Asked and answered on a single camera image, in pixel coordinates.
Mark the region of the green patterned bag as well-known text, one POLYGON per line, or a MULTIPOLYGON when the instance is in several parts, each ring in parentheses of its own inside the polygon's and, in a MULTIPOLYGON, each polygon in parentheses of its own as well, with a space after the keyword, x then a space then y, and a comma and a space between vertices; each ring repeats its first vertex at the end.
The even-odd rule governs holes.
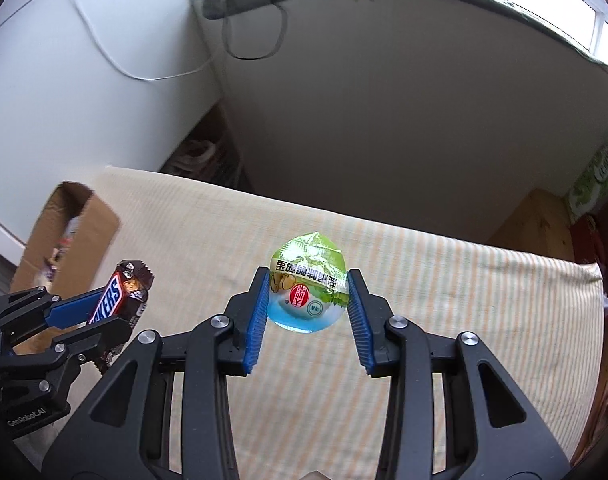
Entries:
POLYGON ((602 146, 564 197, 570 223, 608 201, 608 144, 602 146))

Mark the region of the brown cardboard box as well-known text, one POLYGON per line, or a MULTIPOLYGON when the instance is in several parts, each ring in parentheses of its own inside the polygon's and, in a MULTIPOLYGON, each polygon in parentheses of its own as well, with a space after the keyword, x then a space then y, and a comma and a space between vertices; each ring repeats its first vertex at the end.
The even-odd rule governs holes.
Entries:
POLYGON ((63 299, 88 292, 119 227, 118 215, 86 185, 60 183, 34 225, 10 290, 42 286, 63 299))

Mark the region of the snickers bar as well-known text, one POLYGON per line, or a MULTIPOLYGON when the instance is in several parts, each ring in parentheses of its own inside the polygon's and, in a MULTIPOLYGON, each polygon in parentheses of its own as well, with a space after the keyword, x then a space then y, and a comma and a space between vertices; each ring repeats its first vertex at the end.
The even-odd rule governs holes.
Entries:
POLYGON ((122 260, 115 266, 110 280, 88 316, 95 324, 107 318, 122 318, 134 328, 146 310, 154 274, 141 260, 122 260))

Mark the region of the white wardrobe cabinet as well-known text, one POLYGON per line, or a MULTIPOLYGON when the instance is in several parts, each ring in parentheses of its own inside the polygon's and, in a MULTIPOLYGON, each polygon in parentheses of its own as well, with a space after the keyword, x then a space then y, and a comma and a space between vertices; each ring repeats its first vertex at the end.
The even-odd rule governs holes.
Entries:
POLYGON ((0 7, 0 224, 26 240, 51 191, 162 167, 219 100, 190 0, 0 7))

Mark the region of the green lid jelly cup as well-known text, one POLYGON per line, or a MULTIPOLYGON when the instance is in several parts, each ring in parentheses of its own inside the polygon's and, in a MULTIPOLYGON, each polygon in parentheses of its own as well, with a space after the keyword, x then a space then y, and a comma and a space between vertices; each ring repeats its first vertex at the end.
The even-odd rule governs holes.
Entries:
POLYGON ((297 236, 270 260, 268 317, 285 330, 310 334, 342 317, 349 301, 343 252, 319 232, 297 236))

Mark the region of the striped beige table cloth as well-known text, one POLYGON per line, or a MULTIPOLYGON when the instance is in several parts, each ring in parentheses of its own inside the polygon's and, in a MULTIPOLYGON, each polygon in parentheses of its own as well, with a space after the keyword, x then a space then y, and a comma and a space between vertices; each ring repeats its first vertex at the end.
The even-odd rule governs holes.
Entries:
MULTIPOLYGON (((190 330, 251 283, 284 243, 318 232, 371 292, 426 332, 476 333, 526 393, 566 455, 580 442, 603 347, 603 280, 593 264, 386 226, 166 174, 109 168, 93 188, 54 191, 13 287, 69 297, 106 284, 118 261, 155 280, 141 328, 190 330)), ((229 382, 240 474, 374 476, 387 384, 360 366, 345 310, 296 312, 294 333, 268 324, 253 373, 229 382)))

